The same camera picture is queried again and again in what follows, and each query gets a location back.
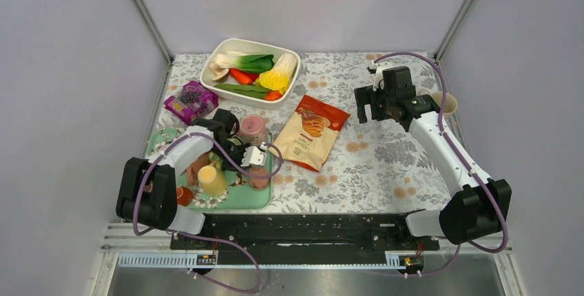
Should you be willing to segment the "large pink patterned mug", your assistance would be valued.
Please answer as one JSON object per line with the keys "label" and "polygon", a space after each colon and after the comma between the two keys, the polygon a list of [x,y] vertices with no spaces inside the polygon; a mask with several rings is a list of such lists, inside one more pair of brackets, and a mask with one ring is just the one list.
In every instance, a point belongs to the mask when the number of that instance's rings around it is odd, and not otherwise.
{"label": "large pink patterned mug", "polygon": [[245,116],[240,121],[237,135],[245,143],[260,146],[268,138],[268,131],[264,119],[255,114]]}

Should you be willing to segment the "small pink mug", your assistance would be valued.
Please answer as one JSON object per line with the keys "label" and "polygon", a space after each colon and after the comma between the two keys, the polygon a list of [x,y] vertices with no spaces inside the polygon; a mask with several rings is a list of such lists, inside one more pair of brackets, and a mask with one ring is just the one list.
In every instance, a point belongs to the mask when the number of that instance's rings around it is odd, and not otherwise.
{"label": "small pink mug", "polygon": [[251,174],[248,183],[253,190],[262,191],[269,186],[270,179],[265,178],[269,173],[265,167],[251,167],[248,172]]}

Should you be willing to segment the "cream floral mug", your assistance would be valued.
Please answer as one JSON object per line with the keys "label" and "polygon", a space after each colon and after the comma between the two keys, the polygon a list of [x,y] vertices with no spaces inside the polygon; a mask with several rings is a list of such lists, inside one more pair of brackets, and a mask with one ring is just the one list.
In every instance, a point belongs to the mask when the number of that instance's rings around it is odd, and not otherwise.
{"label": "cream floral mug", "polygon": [[457,99],[450,93],[433,92],[431,94],[433,100],[438,104],[441,110],[444,111],[445,118],[451,117],[458,108]]}

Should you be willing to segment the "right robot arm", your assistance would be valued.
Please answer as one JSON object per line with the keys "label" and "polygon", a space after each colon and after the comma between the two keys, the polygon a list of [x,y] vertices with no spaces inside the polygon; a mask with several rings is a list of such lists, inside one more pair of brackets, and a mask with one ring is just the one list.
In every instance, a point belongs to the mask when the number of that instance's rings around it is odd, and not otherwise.
{"label": "right robot arm", "polygon": [[407,213],[396,228],[396,243],[412,249],[422,237],[453,244],[474,242],[498,232],[508,238],[506,216],[512,190],[494,180],[466,152],[447,128],[432,96],[418,95],[408,67],[369,67],[373,84],[355,89],[359,123],[393,119],[424,149],[444,179],[450,200],[444,208]]}

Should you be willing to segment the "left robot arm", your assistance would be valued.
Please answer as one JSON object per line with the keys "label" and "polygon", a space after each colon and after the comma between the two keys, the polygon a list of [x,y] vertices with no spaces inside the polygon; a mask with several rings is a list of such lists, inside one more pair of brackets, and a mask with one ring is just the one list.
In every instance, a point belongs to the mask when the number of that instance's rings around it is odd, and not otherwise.
{"label": "left robot arm", "polygon": [[184,232],[199,249],[213,242],[213,229],[205,215],[178,204],[176,180],[199,157],[214,152],[221,167],[243,171],[264,165],[265,153],[256,146],[233,142],[239,121],[230,111],[218,109],[211,119],[197,118],[170,145],[148,158],[130,158],[124,166],[116,202],[118,217],[148,230]]}

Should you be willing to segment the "salmon brown mug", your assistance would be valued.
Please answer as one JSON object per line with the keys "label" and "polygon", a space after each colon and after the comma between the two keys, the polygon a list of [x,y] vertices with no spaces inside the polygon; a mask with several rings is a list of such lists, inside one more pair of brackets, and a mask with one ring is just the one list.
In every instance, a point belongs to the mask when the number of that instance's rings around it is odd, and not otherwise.
{"label": "salmon brown mug", "polygon": [[194,160],[185,170],[187,185],[194,187],[198,182],[198,172],[210,164],[209,154],[205,153]]}

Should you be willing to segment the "small orange mug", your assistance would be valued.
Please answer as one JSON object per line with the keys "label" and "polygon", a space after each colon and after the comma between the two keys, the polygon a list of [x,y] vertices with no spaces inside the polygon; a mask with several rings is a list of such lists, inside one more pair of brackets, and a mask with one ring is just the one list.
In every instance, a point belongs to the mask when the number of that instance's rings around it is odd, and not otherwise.
{"label": "small orange mug", "polygon": [[194,193],[187,187],[176,188],[176,200],[180,206],[188,207],[194,198]]}

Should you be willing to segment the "purple snack packet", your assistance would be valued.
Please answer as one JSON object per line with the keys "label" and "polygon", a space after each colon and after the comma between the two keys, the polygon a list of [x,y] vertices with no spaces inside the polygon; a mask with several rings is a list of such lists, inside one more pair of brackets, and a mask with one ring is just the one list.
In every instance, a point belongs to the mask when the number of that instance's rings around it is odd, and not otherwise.
{"label": "purple snack packet", "polygon": [[183,85],[179,94],[170,96],[164,102],[165,109],[186,125],[191,125],[197,118],[205,117],[218,106],[218,96],[198,81],[189,81]]}

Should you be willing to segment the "green floral tray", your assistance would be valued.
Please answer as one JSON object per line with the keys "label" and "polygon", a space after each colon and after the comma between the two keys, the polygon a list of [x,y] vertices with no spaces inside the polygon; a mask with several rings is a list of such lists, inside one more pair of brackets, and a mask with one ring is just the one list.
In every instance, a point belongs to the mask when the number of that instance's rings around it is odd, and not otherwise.
{"label": "green floral tray", "polygon": [[[173,140],[177,140],[185,129],[166,128],[156,131],[149,139],[147,153],[156,157],[159,151],[164,151]],[[187,187],[194,193],[191,204],[187,207],[194,211],[232,211],[254,210],[268,205],[271,200],[271,180],[269,186],[262,190],[253,190],[248,183],[248,177],[239,171],[223,171],[227,180],[227,190],[221,196],[209,196],[196,183],[194,187],[187,185],[185,173],[176,177],[176,188]]]}

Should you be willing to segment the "toy orange carrot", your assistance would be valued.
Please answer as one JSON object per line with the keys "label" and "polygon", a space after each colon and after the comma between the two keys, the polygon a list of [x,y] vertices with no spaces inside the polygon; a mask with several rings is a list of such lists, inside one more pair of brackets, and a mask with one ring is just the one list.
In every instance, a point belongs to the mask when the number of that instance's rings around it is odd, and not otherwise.
{"label": "toy orange carrot", "polygon": [[259,74],[244,72],[234,68],[229,70],[229,74],[241,85],[252,85],[259,77]]}

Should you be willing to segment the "toy bok choy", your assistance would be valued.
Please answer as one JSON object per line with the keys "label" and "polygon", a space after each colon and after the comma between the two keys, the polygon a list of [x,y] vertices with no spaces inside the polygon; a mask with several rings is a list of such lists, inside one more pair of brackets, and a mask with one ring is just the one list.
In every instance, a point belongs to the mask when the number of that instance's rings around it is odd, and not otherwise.
{"label": "toy bok choy", "polygon": [[252,74],[261,74],[275,65],[272,54],[217,54],[213,62],[222,69],[237,69]]}

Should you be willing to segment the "toy yellow cabbage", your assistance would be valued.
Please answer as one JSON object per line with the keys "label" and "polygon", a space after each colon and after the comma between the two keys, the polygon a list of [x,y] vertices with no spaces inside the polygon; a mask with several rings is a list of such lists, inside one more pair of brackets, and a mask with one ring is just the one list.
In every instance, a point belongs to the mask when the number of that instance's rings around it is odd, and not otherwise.
{"label": "toy yellow cabbage", "polygon": [[295,56],[290,53],[285,53],[275,62],[275,65],[270,70],[259,75],[255,84],[285,94],[289,88],[290,80],[296,67],[297,61]]}

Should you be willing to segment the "cassava chips bag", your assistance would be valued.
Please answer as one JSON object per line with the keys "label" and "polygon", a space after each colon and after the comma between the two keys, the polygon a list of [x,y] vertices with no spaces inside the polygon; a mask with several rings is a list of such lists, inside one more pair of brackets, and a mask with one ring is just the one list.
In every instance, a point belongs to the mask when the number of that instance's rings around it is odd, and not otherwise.
{"label": "cassava chips bag", "polygon": [[305,95],[273,141],[282,159],[319,172],[350,114]]}

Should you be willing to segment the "white rectangular vegetable bin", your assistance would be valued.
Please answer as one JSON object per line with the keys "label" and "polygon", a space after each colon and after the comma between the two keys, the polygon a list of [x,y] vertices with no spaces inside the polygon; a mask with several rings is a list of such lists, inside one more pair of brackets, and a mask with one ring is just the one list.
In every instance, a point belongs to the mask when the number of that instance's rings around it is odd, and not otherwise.
{"label": "white rectangular vegetable bin", "polygon": [[291,95],[300,66],[300,56],[291,50],[226,39],[211,53],[199,82],[235,103],[276,109]]}

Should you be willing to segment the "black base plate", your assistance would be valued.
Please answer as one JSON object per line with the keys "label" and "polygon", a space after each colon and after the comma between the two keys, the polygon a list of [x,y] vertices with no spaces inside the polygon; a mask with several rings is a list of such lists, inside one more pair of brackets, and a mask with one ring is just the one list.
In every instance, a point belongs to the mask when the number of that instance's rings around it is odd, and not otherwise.
{"label": "black base plate", "polygon": [[203,240],[179,236],[176,251],[213,251],[219,264],[248,264],[247,256],[219,240],[246,248],[261,265],[373,265],[387,252],[439,250],[430,237],[413,237],[402,214],[207,214]]}

